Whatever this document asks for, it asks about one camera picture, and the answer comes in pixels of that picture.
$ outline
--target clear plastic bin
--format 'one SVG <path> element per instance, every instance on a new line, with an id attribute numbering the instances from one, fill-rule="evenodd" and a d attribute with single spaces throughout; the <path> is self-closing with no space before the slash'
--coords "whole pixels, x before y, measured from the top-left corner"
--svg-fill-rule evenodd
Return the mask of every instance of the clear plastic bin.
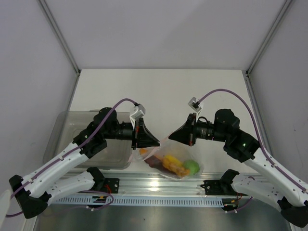
<path id="1" fill-rule="evenodd" d="M 43 162 L 47 163 L 60 153 L 73 138 L 78 135 L 93 120 L 98 111 L 66 111 L 58 115 L 51 137 L 49 139 Z M 120 123 L 129 122 L 129 113 L 117 112 Z M 78 167 L 98 167 L 101 169 L 125 169 L 130 163 L 132 153 L 131 141 L 107 140 L 107 148 L 97 153 Z"/>

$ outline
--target cable connector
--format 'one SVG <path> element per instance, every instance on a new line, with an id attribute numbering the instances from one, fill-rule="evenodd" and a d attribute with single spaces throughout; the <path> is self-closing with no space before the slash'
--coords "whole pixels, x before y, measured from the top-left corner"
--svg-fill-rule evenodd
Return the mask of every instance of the cable connector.
<path id="1" fill-rule="evenodd" d="M 130 111 L 130 114 L 129 114 L 129 119 L 130 119 L 130 122 L 131 122 L 133 128 L 135 128 L 136 120 L 140 119 L 144 115 L 145 115 L 144 106 L 142 104 L 135 104 L 135 107 L 132 108 L 132 110 Z"/>
<path id="2" fill-rule="evenodd" d="M 199 115 L 203 109 L 203 103 L 199 103 L 196 97 L 192 97 L 192 99 L 188 102 L 188 105 L 196 112 L 196 120 L 198 120 Z"/>

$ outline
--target perforated metal strip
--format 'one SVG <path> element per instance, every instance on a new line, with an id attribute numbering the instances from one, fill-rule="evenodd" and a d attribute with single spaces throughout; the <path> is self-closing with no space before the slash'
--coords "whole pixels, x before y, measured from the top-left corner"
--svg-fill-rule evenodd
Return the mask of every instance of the perforated metal strip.
<path id="1" fill-rule="evenodd" d="M 138 205 L 138 206 L 178 206 L 178 207 L 223 207 L 220 198 L 185 198 L 185 197 L 141 197 L 141 196 L 114 196 L 112 205 Z M 104 205 L 111 201 L 107 198 L 105 203 L 96 203 L 97 198 L 89 195 L 72 195 L 61 198 L 54 204 L 67 205 Z"/>

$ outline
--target plastic bag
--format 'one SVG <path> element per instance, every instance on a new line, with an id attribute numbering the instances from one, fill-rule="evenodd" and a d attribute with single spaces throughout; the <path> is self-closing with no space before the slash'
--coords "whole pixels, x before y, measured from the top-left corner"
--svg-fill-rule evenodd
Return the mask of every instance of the plastic bag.
<path id="1" fill-rule="evenodd" d="M 161 175 L 182 179 L 202 173 L 200 162 L 187 150 L 184 144 L 165 139 L 160 147 L 140 149 L 140 159 Z"/>

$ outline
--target gray wall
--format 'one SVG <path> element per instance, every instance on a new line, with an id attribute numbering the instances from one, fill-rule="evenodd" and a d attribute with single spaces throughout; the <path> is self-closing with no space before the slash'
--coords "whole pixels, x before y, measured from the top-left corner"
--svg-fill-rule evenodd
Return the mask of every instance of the gray wall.
<path id="1" fill-rule="evenodd" d="M 79 67 L 246 70 L 284 0 L 47 0 Z"/>
<path id="2" fill-rule="evenodd" d="M 42 164 L 59 112 L 67 108 L 75 73 L 35 0 L 0 1 L 0 194 L 8 179 Z M 13 200 L 10 212 L 19 212 Z M 1 230 L 19 230 L 6 219 Z"/>
<path id="3" fill-rule="evenodd" d="M 308 181 L 308 1 L 296 0 L 261 61 L 252 84 L 273 154 Z"/>

